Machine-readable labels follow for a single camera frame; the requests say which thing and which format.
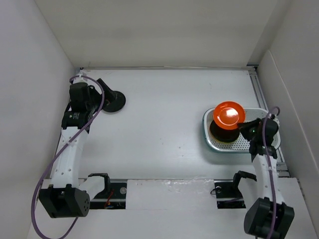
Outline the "black plate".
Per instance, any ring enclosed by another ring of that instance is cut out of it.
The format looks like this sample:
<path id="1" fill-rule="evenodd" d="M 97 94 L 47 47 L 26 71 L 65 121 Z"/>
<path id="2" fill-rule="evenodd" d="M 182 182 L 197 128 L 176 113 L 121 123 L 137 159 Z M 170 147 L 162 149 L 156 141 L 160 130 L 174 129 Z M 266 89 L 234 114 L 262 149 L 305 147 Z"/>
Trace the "black plate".
<path id="1" fill-rule="evenodd" d="M 215 121 L 212 121 L 209 127 L 212 137 L 222 142 L 233 142 L 240 135 L 239 129 L 227 130 L 219 127 Z"/>
<path id="2" fill-rule="evenodd" d="M 110 94 L 105 95 L 105 101 L 102 109 L 108 113 L 115 113 L 121 110 L 126 103 L 126 97 L 122 92 L 113 91 L 112 97 Z"/>

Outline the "orange plate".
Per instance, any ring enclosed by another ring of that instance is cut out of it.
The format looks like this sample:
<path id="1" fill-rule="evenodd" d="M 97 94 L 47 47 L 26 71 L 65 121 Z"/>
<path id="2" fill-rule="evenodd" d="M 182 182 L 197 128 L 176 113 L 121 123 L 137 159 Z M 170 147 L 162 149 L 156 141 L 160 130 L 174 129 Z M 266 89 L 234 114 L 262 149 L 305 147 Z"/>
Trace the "orange plate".
<path id="1" fill-rule="evenodd" d="M 233 101 L 222 102 L 213 111 L 213 120 L 224 130 L 235 130 L 246 119 L 244 108 Z"/>

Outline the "green plate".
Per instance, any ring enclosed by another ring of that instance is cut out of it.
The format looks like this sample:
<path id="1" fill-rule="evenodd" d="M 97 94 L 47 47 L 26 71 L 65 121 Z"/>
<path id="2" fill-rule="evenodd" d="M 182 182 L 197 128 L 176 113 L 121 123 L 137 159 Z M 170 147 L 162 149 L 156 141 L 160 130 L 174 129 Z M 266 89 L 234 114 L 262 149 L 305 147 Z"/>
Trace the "green plate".
<path id="1" fill-rule="evenodd" d="M 215 142 L 215 144 L 219 143 L 219 144 L 226 144 L 226 145 L 228 145 L 228 144 L 234 144 L 234 143 L 236 142 L 236 141 L 233 141 L 233 142 L 222 142 L 222 141 L 218 141 L 218 140 L 216 140 L 216 139 L 214 139 L 213 141 Z"/>

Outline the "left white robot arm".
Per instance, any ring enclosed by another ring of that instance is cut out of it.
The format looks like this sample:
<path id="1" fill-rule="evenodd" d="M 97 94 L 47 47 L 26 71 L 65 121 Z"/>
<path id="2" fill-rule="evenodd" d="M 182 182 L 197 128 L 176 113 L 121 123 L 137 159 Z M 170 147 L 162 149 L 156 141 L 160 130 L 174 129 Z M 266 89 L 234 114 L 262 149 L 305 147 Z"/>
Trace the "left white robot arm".
<path id="1" fill-rule="evenodd" d="M 48 188 L 39 191 L 39 200 L 51 218 L 85 217 L 92 199 L 107 197 L 113 191 L 107 173 L 92 173 L 79 183 L 81 155 L 92 119 L 121 96 L 102 79 L 96 83 L 101 92 L 86 82 L 70 85 L 54 172 Z"/>

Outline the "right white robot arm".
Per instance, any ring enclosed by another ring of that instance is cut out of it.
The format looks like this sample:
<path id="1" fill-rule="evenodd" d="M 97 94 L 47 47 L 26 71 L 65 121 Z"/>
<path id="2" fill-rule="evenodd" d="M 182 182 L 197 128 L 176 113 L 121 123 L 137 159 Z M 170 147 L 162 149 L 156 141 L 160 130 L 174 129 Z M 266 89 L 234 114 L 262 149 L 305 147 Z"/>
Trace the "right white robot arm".
<path id="1" fill-rule="evenodd" d="M 255 169 L 254 174 L 238 171 L 230 184 L 234 195 L 243 196 L 247 209 L 244 231 L 256 238 L 283 239 L 295 211 L 286 204 L 278 186 L 277 152 L 272 143 L 279 126 L 276 121 L 263 118 L 239 123 L 238 129 L 250 143 Z"/>

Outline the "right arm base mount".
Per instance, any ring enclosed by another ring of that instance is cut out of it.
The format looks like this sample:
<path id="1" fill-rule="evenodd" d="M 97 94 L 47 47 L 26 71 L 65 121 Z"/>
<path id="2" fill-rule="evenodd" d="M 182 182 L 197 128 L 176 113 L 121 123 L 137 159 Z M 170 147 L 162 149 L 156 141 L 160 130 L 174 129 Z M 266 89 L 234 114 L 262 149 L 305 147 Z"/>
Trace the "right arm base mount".
<path id="1" fill-rule="evenodd" d="M 238 171 L 233 179 L 214 180 L 214 188 L 210 194 L 216 197 L 218 209 L 245 209 L 243 196 L 238 188 L 242 178 L 257 181 L 256 175 L 245 171 Z"/>

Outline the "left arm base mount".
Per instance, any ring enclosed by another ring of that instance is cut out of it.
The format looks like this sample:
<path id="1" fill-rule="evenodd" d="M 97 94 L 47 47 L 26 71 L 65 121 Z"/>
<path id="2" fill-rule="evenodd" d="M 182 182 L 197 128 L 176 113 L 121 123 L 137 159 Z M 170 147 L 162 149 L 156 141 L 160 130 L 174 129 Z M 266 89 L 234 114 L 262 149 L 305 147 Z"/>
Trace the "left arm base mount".
<path id="1" fill-rule="evenodd" d="M 90 210 L 124 210 L 127 181 L 111 181 L 109 192 L 100 192 L 90 202 Z"/>

